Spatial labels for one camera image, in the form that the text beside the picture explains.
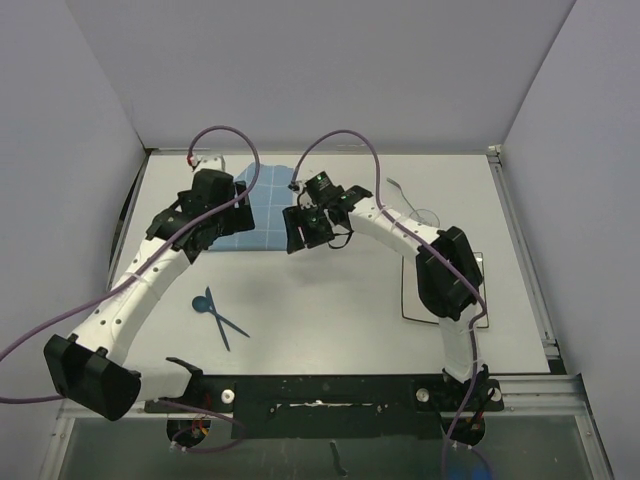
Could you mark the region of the blue checked cloth napkin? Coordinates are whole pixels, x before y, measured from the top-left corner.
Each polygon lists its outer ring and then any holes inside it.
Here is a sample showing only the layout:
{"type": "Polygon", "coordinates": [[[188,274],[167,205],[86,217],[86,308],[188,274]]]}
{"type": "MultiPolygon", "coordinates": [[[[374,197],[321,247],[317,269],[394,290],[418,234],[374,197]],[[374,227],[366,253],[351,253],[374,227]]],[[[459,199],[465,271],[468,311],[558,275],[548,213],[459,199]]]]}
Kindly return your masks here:
{"type": "Polygon", "coordinates": [[[294,204],[288,185],[293,169],[262,165],[257,184],[249,194],[255,228],[217,239],[210,251],[285,251],[287,235],[283,210],[294,204]]]}

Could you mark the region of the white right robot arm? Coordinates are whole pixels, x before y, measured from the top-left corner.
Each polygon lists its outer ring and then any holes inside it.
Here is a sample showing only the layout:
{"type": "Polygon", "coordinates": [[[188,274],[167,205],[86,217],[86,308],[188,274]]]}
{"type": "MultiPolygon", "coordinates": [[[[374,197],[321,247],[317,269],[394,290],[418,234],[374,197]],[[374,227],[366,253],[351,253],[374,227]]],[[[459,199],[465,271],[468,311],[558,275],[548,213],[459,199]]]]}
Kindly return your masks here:
{"type": "Polygon", "coordinates": [[[448,402],[469,408],[481,396],[475,324],[486,313],[480,295],[483,276],[466,234],[457,227],[430,227],[384,205],[361,186],[335,185],[326,172],[288,188],[296,204],[283,210],[289,254],[324,245],[341,227],[370,237],[414,264],[422,305],[439,319],[445,354],[448,402]]]}

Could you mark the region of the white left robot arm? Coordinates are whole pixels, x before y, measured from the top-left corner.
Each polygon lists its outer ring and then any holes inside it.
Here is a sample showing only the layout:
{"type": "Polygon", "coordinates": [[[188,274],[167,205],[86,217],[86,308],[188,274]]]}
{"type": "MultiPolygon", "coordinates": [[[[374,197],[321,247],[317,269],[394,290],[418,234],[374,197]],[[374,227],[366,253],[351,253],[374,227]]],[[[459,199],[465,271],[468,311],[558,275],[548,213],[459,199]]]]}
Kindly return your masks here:
{"type": "Polygon", "coordinates": [[[171,284],[215,240],[254,228],[250,183],[202,169],[190,189],[154,216],[129,267],[78,327],[52,336],[44,358],[59,395],[110,420],[138,401],[168,397],[180,410],[200,405],[204,387],[191,368],[171,373],[125,365],[149,314],[171,284]]]}

